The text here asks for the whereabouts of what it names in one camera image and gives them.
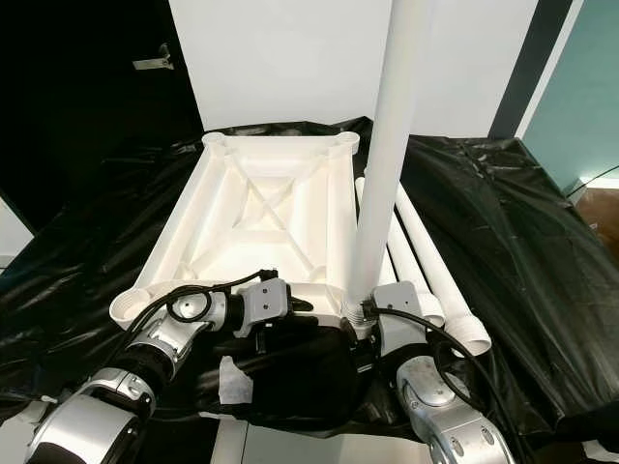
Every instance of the black cable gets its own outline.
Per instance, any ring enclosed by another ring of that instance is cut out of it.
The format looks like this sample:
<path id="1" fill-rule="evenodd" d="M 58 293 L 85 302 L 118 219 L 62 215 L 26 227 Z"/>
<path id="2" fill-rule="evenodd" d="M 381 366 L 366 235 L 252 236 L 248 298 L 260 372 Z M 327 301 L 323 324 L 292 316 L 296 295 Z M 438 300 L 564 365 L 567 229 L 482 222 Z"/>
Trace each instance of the black cable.
<path id="1" fill-rule="evenodd" d="M 170 418 L 162 418 L 159 416 L 153 416 L 149 419 L 149 421 L 154 422 L 192 422 L 198 421 L 200 419 L 205 419 L 197 413 L 189 414 L 187 416 L 178 416 L 178 417 L 170 417 Z"/>
<path id="2" fill-rule="evenodd" d="M 490 392 L 492 393 L 492 396 L 494 396 L 494 399 L 496 400 L 497 408 L 499 412 L 501 413 L 501 416 L 503 416 L 503 419 L 507 425 L 507 429 L 508 429 L 507 431 L 512 439 L 512 442 L 516 446 L 516 452 L 517 452 L 518 459 L 523 464 L 529 461 L 524 453 L 522 443 L 520 442 L 521 437 L 517 434 L 516 427 L 514 426 L 514 423 L 512 422 L 512 418 L 508 414 L 507 408 L 503 404 L 503 398 L 501 398 L 501 395 L 497 391 L 496 387 L 494 387 L 494 383 L 492 382 L 492 379 L 490 379 L 490 376 L 488 375 L 484 367 L 480 364 L 479 361 L 477 361 L 477 359 L 473 356 L 473 354 L 470 351 L 468 351 L 464 345 L 462 345 L 462 343 L 457 341 L 455 338 L 453 338 L 451 335 L 449 335 L 447 332 L 445 332 L 440 327 L 435 326 L 434 324 L 427 321 L 426 319 L 423 319 L 414 314 L 410 314 L 404 311 L 399 311 L 397 309 L 389 309 L 386 307 L 376 307 L 376 308 L 373 308 L 372 310 L 376 312 L 377 314 L 388 314 L 391 316 L 397 316 L 403 319 L 408 319 L 410 321 L 416 322 L 417 324 L 420 324 L 426 327 L 427 329 L 434 331 L 435 333 L 439 334 L 440 336 L 442 336 L 443 338 L 451 342 L 453 347 L 457 351 L 459 351 L 464 358 L 470 361 L 475 366 L 475 368 L 480 372 L 482 377 L 484 377 L 484 380 L 486 381 L 487 386 Z"/>
<path id="3" fill-rule="evenodd" d="M 132 323 L 129 325 L 125 333 L 121 336 L 116 348 L 110 353 L 110 355 L 105 359 L 103 366 L 109 365 L 117 356 L 118 353 L 122 349 L 124 349 L 127 344 L 133 339 L 134 334 L 137 331 L 140 331 L 146 323 L 150 320 L 151 316 L 155 314 L 163 305 L 167 305 L 170 302 L 176 301 L 180 297 L 184 297 L 187 295 L 194 295 L 196 293 L 204 293 L 204 292 L 216 292 L 220 290 L 227 290 L 236 285 L 240 285 L 245 282 L 249 282 L 250 280 L 257 277 L 267 277 L 277 276 L 277 272 L 275 270 L 268 271 L 261 269 L 253 274 L 247 275 L 243 278 L 239 278 L 237 280 L 233 280 L 227 283 L 220 283 L 212 286 L 203 286 L 203 285 L 182 285 L 180 287 L 176 287 L 174 290 L 169 292 L 162 297 L 157 298 L 152 303 L 148 304 L 142 311 L 133 319 Z"/>
<path id="4" fill-rule="evenodd" d="M 459 389 L 457 385 L 454 383 L 454 381 L 449 378 L 449 376 L 447 375 L 447 372 L 443 370 L 441 366 L 441 361 L 440 361 L 440 348 L 441 348 L 441 345 L 443 344 L 446 344 L 446 342 L 443 341 L 443 342 L 438 343 L 437 346 L 435 346 L 433 350 L 434 362 L 436 363 L 436 370 L 438 371 L 438 375 L 441 376 L 441 379 L 443 379 L 443 382 L 445 382 L 445 384 L 447 384 L 447 386 L 450 389 L 452 389 L 452 391 L 456 394 L 458 398 L 460 398 L 462 401 L 468 404 L 471 408 L 477 409 L 478 411 L 483 411 L 484 410 L 483 405 L 475 401 L 471 396 L 467 396 L 466 394 L 464 394 L 464 391 Z"/>
<path id="5" fill-rule="evenodd" d="M 190 316 L 190 317 L 186 317 L 183 316 L 181 314 L 178 314 L 174 311 L 174 302 L 168 300 L 165 303 L 165 308 L 167 309 L 167 313 L 170 315 L 170 317 L 178 322 L 183 322 L 185 324 L 190 324 L 191 322 L 197 322 L 200 319 L 202 319 L 204 316 L 206 316 L 208 314 L 208 312 L 211 310 L 211 303 L 213 302 L 213 299 L 211 298 L 211 291 L 210 290 L 204 290 L 201 292 L 194 292 L 194 295 L 200 294 L 200 295 L 204 295 L 204 298 L 206 299 L 206 304 L 204 305 L 204 308 L 198 312 L 197 314 L 195 314 L 194 316 Z"/>
<path id="6" fill-rule="evenodd" d="M 598 174 L 596 177 L 593 177 L 591 179 L 589 179 L 587 182 L 585 182 L 584 184 L 582 184 L 581 186 L 576 187 L 574 190 L 572 190 L 570 193 L 568 193 L 566 196 L 572 196 L 574 195 L 577 191 L 579 191 L 580 189 L 587 187 L 589 184 L 591 184 L 593 181 L 595 181 L 596 179 L 600 179 L 604 174 L 608 174 L 611 171 L 614 171 L 615 169 L 619 168 L 619 164 L 617 164 L 616 166 L 612 166 L 610 169 L 607 169 L 606 171 L 604 171 L 601 174 Z"/>

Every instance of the screw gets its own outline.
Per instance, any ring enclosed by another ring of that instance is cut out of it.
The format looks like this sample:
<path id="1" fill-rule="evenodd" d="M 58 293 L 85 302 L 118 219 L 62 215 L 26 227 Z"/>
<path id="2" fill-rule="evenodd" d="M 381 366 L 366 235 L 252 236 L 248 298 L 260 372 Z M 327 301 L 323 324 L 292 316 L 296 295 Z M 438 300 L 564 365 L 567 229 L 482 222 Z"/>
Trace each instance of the screw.
<path id="1" fill-rule="evenodd" d="M 482 427 L 482 436 L 489 445 L 494 445 L 494 437 L 492 437 L 490 431 L 485 427 Z"/>
<path id="2" fill-rule="evenodd" d="M 464 455 L 464 449 L 458 440 L 452 437 L 450 443 L 452 445 L 452 450 L 454 450 L 458 456 Z"/>

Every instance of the white wall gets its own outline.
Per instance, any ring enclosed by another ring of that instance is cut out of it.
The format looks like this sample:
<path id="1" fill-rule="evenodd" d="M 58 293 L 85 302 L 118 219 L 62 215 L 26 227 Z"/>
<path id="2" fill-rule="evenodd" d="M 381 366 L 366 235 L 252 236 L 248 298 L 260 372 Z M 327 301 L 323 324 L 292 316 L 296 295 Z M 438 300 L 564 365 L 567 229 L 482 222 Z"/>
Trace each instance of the white wall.
<path id="1" fill-rule="evenodd" d="M 436 0 L 411 131 L 485 136 L 537 0 Z M 373 116 L 389 0 L 170 0 L 205 128 Z"/>
<path id="2" fill-rule="evenodd" d="M 31 239 L 30 231 L 0 198 L 0 268 L 7 256 L 16 256 Z"/>

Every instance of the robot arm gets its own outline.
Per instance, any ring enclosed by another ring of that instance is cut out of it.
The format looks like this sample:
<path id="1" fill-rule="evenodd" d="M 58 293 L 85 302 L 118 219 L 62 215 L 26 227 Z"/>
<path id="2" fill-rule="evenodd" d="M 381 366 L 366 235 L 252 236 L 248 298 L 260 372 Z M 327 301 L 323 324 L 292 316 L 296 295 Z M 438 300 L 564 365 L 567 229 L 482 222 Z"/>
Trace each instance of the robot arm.
<path id="1" fill-rule="evenodd" d="M 248 336 L 251 328 L 311 305 L 290 295 L 276 273 L 238 294 L 184 288 L 161 304 L 123 350 L 40 425 L 28 464 L 131 463 L 156 399 L 187 358 L 202 331 Z M 417 296 L 410 284 L 376 287 L 374 307 L 410 309 Z M 465 387 L 454 376 L 450 380 Z M 431 357 L 417 357 L 397 371 L 398 399 L 436 464 L 513 464 L 499 430 L 441 379 Z"/>
<path id="2" fill-rule="evenodd" d="M 247 336 L 252 326 L 282 318 L 295 305 L 308 305 L 292 298 L 280 278 L 236 295 L 203 288 L 167 302 L 109 365 L 56 408 L 38 428 L 26 463 L 133 462 L 156 398 L 182 366 L 197 334 Z"/>

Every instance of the white tissue paper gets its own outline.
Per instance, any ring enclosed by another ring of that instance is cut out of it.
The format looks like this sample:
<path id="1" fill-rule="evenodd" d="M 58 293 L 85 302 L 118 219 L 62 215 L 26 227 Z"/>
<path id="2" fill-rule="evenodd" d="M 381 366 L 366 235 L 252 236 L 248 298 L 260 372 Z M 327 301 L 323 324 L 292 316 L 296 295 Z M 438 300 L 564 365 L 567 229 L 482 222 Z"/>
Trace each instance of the white tissue paper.
<path id="1" fill-rule="evenodd" d="M 231 356 L 220 362 L 220 404 L 251 403 L 253 380 L 234 365 Z"/>

